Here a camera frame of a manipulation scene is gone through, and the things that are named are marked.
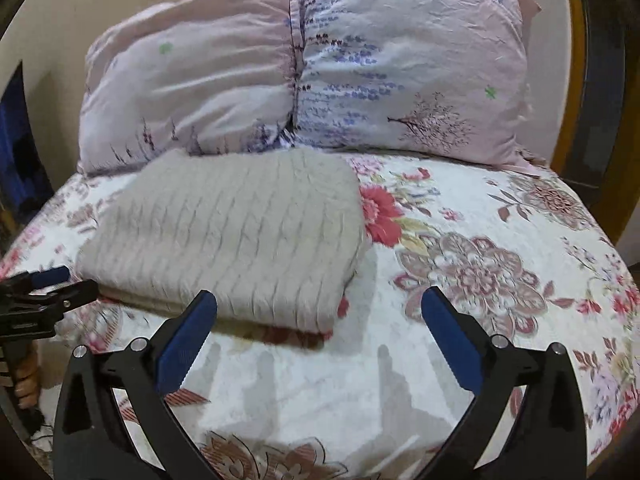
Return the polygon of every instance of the fabric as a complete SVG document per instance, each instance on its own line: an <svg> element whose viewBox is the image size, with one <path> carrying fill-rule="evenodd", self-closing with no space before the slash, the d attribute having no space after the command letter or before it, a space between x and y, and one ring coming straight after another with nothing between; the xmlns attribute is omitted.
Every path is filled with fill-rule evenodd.
<svg viewBox="0 0 640 480"><path fill-rule="evenodd" d="M86 57L79 168L260 148L293 110L291 34L289 0L183 0L110 28Z"/></svg>
<svg viewBox="0 0 640 480"><path fill-rule="evenodd" d="M532 179L437 158L343 157L360 179L373 245L332 336L219 320L183 390L167 399L222 478L414 478L470 402L417 320L417 298L431 284L516 345L567 346L596 458L638 405L639 298L576 195L550 171ZM0 276L73 266L134 179L73 176ZM68 313L59 335L40 342L47 424L76 344L122 349L163 321L106 298ZM157 463L126 396L116 395L139 452ZM483 460L498 455L521 398L516 389ZM50 450L51 434L43 428L36 445Z"/></svg>
<svg viewBox="0 0 640 480"><path fill-rule="evenodd" d="M542 8L535 0L518 0L520 13L522 15L522 43L529 49L529 38L531 37L531 25Z"/></svg>
<svg viewBox="0 0 640 480"><path fill-rule="evenodd" d="M364 240L358 181L335 155L173 150L119 197L76 271L163 314L210 290L219 317L329 333Z"/></svg>
<svg viewBox="0 0 640 480"><path fill-rule="evenodd" d="M304 0L296 134L533 171L518 0Z"/></svg>

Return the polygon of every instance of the blue gripper pad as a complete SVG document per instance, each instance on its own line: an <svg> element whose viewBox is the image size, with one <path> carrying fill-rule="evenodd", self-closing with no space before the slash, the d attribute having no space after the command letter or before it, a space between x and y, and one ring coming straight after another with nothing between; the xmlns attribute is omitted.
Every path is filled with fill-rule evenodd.
<svg viewBox="0 0 640 480"><path fill-rule="evenodd" d="M31 274L31 285L33 285L33 290L40 290L47 286L68 282L70 277L69 269L64 266L55 267Z"/></svg>
<svg viewBox="0 0 640 480"><path fill-rule="evenodd" d="M482 358L458 321L433 288L422 295L422 318L429 327L461 388L479 395L482 389Z"/></svg>
<svg viewBox="0 0 640 480"><path fill-rule="evenodd" d="M180 389L191 365L216 322L216 297L201 290L188 306L189 315L176 330L156 362L156 391L161 396Z"/></svg>

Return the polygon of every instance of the cable knit pattern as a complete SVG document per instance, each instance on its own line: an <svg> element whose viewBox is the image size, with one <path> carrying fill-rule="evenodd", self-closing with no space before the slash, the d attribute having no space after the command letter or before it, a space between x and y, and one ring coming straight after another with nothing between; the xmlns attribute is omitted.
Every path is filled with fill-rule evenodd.
<svg viewBox="0 0 640 480"><path fill-rule="evenodd" d="M162 314L205 289L221 317L327 333L364 232L357 177L338 156L174 151L107 211L76 271Z"/></svg>

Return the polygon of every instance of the pillow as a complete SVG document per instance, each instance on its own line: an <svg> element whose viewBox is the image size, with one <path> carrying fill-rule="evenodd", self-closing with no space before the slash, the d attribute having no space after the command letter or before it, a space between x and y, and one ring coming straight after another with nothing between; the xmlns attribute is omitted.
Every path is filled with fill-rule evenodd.
<svg viewBox="0 0 640 480"><path fill-rule="evenodd" d="M518 0L305 0L304 27L301 142L531 170Z"/></svg>
<svg viewBox="0 0 640 480"><path fill-rule="evenodd" d="M289 0L159 4L107 30L86 67L86 173L141 166L181 146L260 150L294 104Z"/></svg>

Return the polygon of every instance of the mattress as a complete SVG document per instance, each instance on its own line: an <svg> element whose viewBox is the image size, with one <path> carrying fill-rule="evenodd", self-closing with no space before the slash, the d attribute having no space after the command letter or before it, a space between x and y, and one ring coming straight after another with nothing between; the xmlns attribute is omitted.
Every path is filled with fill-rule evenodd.
<svg viewBox="0 0 640 480"><path fill-rule="evenodd" d="M604 232L558 177L433 157L343 155L360 179L371 247L322 336L220 320L172 407L225 480L412 478L472 400L420 318L438 285L489 334L570 350L592 461L638 405L640 293ZM134 174L73 176L7 253L0 276L73 266L82 243ZM73 347L96 352L151 336L162 317L101 298L40 342L40 407L53 425ZM156 465L124 392L122 416ZM517 414L514 389L482 462ZM52 430L36 434L49 450Z"/></svg>

